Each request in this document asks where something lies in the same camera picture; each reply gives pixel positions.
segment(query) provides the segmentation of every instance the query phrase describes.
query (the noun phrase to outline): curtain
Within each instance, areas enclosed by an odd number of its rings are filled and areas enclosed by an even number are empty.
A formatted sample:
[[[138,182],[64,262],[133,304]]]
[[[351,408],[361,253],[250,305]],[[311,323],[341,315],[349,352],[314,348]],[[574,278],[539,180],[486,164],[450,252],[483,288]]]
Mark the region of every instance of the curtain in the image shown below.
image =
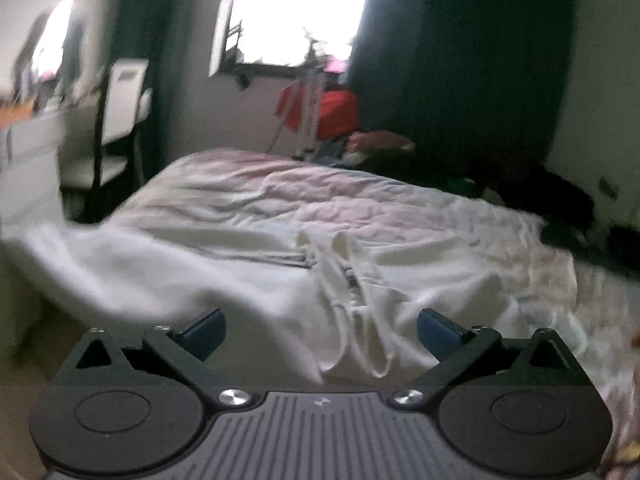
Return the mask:
[[[154,91],[152,111],[140,128],[146,178],[166,165],[168,125],[178,88],[195,0],[120,0],[110,61],[149,60],[145,88]]]
[[[367,0],[350,72],[364,126],[439,159],[522,150],[542,160],[564,94],[574,0],[406,1]],[[406,11],[389,26],[396,7]]]

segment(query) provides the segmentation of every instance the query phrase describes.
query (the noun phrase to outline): silver screw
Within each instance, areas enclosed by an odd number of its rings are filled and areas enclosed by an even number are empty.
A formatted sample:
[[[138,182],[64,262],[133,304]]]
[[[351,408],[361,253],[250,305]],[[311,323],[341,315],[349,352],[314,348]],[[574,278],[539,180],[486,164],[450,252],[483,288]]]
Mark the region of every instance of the silver screw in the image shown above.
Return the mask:
[[[396,404],[410,408],[417,406],[424,400],[424,393],[418,390],[398,390],[391,398]]]
[[[218,400],[224,404],[225,406],[233,406],[234,408],[239,408],[240,406],[245,406],[249,402],[251,402],[252,397],[244,390],[230,389],[221,392],[218,395]]]

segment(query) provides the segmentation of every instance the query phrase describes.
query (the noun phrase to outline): chair backrest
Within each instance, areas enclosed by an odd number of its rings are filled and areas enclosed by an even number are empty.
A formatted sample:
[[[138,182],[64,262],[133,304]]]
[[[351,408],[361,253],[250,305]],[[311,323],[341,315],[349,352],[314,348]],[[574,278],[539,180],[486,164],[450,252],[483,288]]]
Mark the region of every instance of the chair backrest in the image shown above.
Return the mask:
[[[111,67],[101,145],[127,137],[136,124],[147,59],[119,59]]]

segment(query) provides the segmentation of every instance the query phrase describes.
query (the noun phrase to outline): logo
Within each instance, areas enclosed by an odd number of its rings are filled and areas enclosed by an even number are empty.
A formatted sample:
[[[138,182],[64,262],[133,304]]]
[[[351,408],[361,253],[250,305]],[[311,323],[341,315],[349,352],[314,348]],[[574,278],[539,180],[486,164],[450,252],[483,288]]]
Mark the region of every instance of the logo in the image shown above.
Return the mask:
[[[318,397],[316,400],[314,400],[314,404],[316,406],[319,406],[320,408],[324,408],[326,405],[330,404],[331,401],[329,399],[327,399],[326,397]]]

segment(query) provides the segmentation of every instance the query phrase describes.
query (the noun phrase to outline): wall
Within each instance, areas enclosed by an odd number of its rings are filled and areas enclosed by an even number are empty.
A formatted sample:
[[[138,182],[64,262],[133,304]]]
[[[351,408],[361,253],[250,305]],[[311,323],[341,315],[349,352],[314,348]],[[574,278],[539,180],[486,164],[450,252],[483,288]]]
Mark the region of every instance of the wall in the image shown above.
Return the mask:
[[[578,0],[574,56],[547,165],[588,192],[600,221],[640,203],[640,0]],[[617,201],[598,190],[603,176]]]
[[[12,88],[12,69],[31,25],[44,10],[61,0],[0,0],[0,92]],[[110,30],[117,11],[117,0],[74,0],[74,9],[84,17],[86,30],[82,46],[83,71],[80,84],[93,85],[104,65],[110,47]]]
[[[168,161],[188,153],[230,146],[265,152],[278,119],[273,112],[287,79],[256,78],[241,91],[233,77],[209,77],[209,63],[220,0],[193,0],[188,38],[180,42],[180,68],[169,115]],[[273,153],[292,155],[295,138],[283,131]]]

